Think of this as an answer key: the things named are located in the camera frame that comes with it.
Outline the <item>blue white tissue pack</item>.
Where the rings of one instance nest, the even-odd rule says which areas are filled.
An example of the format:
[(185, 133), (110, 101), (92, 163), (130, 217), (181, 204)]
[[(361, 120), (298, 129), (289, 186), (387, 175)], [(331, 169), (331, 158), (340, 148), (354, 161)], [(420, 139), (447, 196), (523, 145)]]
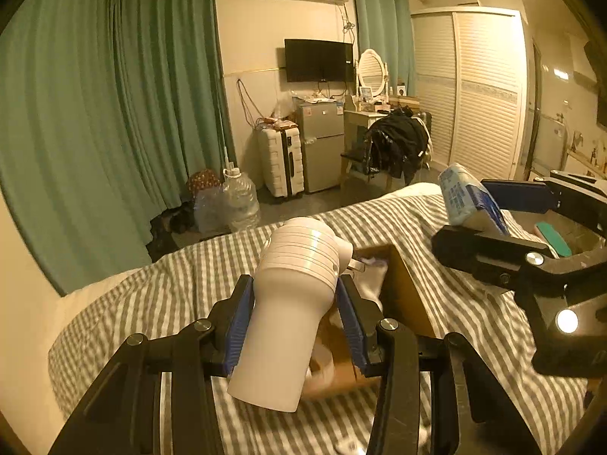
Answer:
[(453, 163), (438, 175), (438, 183), (448, 213), (448, 224), (509, 235), (497, 202), (464, 166)]

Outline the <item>white spray bottle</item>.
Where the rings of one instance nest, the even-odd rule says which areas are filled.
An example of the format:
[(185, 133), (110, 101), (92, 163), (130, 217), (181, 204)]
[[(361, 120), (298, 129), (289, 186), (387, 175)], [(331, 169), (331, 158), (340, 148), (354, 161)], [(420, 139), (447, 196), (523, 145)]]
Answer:
[(280, 412), (297, 409), (322, 317), (353, 245), (324, 222), (293, 218), (278, 227), (253, 275), (254, 306), (227, 392)]

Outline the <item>green white sponge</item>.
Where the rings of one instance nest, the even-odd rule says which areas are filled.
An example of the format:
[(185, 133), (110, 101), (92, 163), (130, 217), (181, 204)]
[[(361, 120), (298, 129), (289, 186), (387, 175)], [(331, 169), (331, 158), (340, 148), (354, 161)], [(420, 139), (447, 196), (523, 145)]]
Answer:
[(541, 237), (554, 251), (559, 258), (569, 258), (573, 256), (572, 249), (563, 239), (562, 235), (557, 232), (552, 224), (547, 222), (538, 222), (534, 225), (534, 232), (538, 237)]

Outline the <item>brown cardboard box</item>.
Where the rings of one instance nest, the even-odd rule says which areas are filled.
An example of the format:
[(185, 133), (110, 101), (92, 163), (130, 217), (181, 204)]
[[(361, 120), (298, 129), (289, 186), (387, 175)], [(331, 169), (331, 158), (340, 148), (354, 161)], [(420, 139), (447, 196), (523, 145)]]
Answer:
[(353, 364), (365, 378), (382, 374), (384, 349), (380, 346), (376, 327), (382, 319), (394, 319), (419, 336), (435, 337), (429, 314), (423, 304), (421, 287), (412, 279), (412, 265), (406, 264), (395, 245), (378, 245), (357, 249), (352, 270), (362, 271), (362, 259), (377, 258), (388, 263), (388, 271), (380, 293), (383, 310), (373, 301), (363, 299), (346, 272), (338, 281), (334, 305), (338, 307), (344, 334), (347, 337)]

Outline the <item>black jacket on chair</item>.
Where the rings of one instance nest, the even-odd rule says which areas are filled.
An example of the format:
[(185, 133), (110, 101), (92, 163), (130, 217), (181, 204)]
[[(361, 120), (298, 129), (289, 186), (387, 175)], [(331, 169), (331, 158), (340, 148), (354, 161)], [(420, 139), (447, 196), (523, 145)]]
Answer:
[(409, 185), (431, 157), (430, 130), (409, 106), (373, 122), (364, 135), (366, 175), (385, 173)]

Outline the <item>wooden chair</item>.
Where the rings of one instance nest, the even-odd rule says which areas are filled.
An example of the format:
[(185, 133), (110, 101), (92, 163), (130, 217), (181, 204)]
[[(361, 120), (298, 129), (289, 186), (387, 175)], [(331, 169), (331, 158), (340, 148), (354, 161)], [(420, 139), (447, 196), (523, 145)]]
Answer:
[(344, 152), (341, 154), (340, 186), (344, 186), (350, 171), (362, 175), (366, 184), (369, 184), (372, 178), (383, 175), (385, 178), (384, 192), (388, 193), (392, 190), (393, 178), (389, 171), (371, 165), (370, 156), (367, 152), (367, 141), (365, 140), (366, 130), (367, 127), (358, 126), (355, 136), (346, 142)]

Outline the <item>white vanity desk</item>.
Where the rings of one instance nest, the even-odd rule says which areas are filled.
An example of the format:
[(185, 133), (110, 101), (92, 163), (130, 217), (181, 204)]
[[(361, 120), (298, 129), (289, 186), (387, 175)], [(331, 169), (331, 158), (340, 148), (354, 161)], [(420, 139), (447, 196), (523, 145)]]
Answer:
[(361, 147), (366, 130), (386, 116), (382, 112), (344, 111), (344, 151), (341, 157), (345, 158), (347, 153)]

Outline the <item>silver mini fridge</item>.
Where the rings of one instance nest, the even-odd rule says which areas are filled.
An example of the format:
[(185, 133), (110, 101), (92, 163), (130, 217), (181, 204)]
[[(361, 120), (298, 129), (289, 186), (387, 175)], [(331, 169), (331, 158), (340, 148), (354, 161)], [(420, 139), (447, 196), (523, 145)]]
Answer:
[(305, 192), (315, 193), (338, 186), (341, 152), (344, 150), (344, 119), (336, 102), (300, 102), (296, 123), (302, 140)]

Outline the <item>oval vanity mirror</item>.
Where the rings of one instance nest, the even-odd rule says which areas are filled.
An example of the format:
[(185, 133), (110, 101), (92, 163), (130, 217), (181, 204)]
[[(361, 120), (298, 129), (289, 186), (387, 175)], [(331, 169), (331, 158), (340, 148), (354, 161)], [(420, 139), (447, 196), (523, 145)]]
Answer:
[(370, 93), (370, 97), (384, 97), (388, 92), (389, 73), (387, 64), (372, 48), (361, 55), (356, 67), (358, 86)]

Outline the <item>white suitcase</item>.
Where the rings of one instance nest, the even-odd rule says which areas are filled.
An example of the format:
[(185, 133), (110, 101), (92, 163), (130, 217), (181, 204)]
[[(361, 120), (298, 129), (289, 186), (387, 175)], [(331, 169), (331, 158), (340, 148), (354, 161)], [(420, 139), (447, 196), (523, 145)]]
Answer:
[(291, 198), (305, 190), (302, 142), (295, 123), (259, 130), (257, 143), (263, 181), (275, 198)]

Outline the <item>red patterned bag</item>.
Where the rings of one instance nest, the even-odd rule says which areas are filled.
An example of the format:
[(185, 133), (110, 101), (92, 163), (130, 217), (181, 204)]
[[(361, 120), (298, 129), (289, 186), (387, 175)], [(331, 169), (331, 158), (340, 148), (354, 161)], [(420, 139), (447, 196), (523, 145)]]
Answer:
[(191, 198), (197, 197), (200, 191), (219, 187), (220, 185), (220, 178), (212, 168), (205, 168), (202, 169), (202, 171), (198, 171), (191, 175), (186, 182), (186, 188), (191, 195)]

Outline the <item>clear water jug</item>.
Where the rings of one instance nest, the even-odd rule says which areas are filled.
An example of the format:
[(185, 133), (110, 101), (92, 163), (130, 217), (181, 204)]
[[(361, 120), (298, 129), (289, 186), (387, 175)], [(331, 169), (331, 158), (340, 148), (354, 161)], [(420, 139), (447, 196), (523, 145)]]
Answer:
[(223, 176), (222, 193), (228, 227), (232, 232), (256, 227), (260, 222), (260, 207), (255, 184), (230, 161), (223, 170)]

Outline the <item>green curtain right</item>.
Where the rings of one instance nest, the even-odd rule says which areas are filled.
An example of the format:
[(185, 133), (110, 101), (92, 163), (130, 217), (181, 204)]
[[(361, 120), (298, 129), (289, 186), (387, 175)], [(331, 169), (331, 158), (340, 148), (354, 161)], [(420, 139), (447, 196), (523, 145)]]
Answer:
[(373, 49), (388, 64), (390, 85), (416, 94), (414, 32), (409, 0), (354, 0), (360, 52)]

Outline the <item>green curtain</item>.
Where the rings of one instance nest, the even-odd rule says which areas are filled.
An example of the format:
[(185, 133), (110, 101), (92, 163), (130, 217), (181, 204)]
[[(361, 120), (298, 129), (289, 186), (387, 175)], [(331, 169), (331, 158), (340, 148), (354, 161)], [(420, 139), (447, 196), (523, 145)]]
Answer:
[(354, 0), (360, 52), (373, 49), (388, 64), (390, 85), (416, 94), (414, 32), (409, 0)]
[(24, 0), (1, 34), (1, 188), (60, 295), (148, 263), (234, 153), (215, 0)]

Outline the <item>black wall television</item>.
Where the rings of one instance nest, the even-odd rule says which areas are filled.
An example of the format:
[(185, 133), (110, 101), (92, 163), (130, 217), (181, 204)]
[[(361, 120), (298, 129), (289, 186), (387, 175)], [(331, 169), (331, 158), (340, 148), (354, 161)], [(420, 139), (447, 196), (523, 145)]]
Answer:
[(353, 82), (353, 45), (314, 39), (286, 39), (288, 82)]

